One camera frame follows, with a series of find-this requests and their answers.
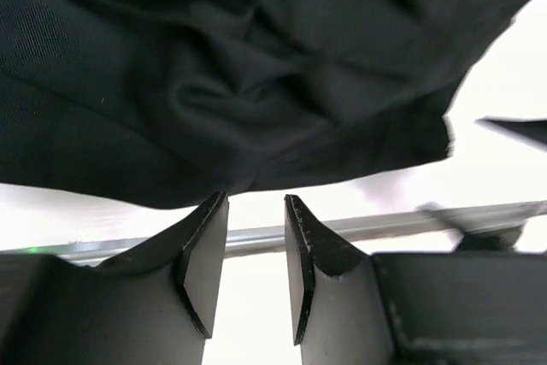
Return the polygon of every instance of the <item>black fabric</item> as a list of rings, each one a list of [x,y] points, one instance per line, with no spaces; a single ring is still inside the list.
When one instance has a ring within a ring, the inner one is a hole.
[[[529,138],[536,143],[547,145],[547,120],[505,121],[497,119],[483,119],[482,121],[504,128],[519,136]]]
[[[0,0],[0,181],[172,208],[446,157],[529,0]]]

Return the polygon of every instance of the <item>black garment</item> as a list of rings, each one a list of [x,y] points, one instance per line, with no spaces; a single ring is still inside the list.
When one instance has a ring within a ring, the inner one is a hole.
[[[172,208],[446,157],[529,0],[0,0],[0,181]]]
[[[498,119],[483,119],[485,123],[504,128],[514,134],[528,138],[536,143],[547,145],[547,120],[509,121]]]

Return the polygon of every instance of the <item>aluminum rail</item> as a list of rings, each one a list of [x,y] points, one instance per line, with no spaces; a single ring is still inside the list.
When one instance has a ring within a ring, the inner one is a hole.
[[[465,221],[473,231],[488,232],[520,227],[526,220],[547,215],[547,200],[530,203],[511,203],[492,206],[447,209],[452,218]],[[419,211],[391,215],[350,218],[326,221],[325,225],[343,238],[355,242],[365,239],[399,237],[417,233],[443,231],[447,227]],[[47,253],[78,265],[95,266],[102,260],[127,250],[146,238],[125,238],[110,241],[52,245],[4,253]],[[226,257],[248,256],[285,250],[285,229],[283,226],[251,228],[228,232]]]

